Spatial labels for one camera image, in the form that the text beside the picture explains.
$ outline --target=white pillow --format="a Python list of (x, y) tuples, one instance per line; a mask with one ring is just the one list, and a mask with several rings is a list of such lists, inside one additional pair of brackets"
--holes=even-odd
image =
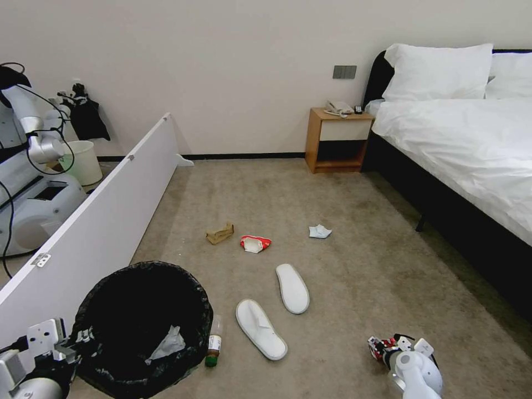
[(532, 97), (532, 53), (493, 54), (486, 98)]
[(465, 48), (393, 44), (384, 58), (395, 69), (386, 101), (482, 99), (492, 64), (492, 44)]

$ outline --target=bottle label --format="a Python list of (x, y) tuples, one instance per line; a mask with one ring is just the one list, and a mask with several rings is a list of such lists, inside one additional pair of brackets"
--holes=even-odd
[(209, 337), (209, 350), (217, 350), (219, 351), (222, 347), (222, 337), (219, 335), (211, 335)]

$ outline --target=black trash bag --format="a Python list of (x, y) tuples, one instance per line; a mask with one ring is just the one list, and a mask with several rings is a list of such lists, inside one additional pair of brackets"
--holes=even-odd
[[(207, 353), (212, 324), (207, 293), (192, 274), (164, 262), (141, 262), (102, 279), (83, 300), (71, 340), (90, 330), (76, 374), (115, 398), (149, 398), (178, 383)], [(186, 347), (145, 360), (180, 326)]]
[(109, 132), (104, 122), (100, 118), (98, 108), (100, 103), (89, 98), (85, 86), (76, 83), (72, 86), (73, 97), (58, 95), (63, 98), (63, 105), (70, 108), (70, 123), (80, 140), (106, 139), (111, 141)]

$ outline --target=hinge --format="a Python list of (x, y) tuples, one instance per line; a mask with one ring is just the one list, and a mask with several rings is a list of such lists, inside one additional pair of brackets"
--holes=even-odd
[(46, 265), (46, 262), (49, 261), (51, 257), (52, 255), (46, 252), (38, 254), (31, 264), (33, 266), (43, 267), (44, 265)]

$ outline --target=white board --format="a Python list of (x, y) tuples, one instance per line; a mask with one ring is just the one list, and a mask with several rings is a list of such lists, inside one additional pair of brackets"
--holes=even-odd
[(0, 291), (0, 347), (50, 318), (70, 334), (90, 289), (129, 265), (181, 159), (173, 126), (166, 114)]

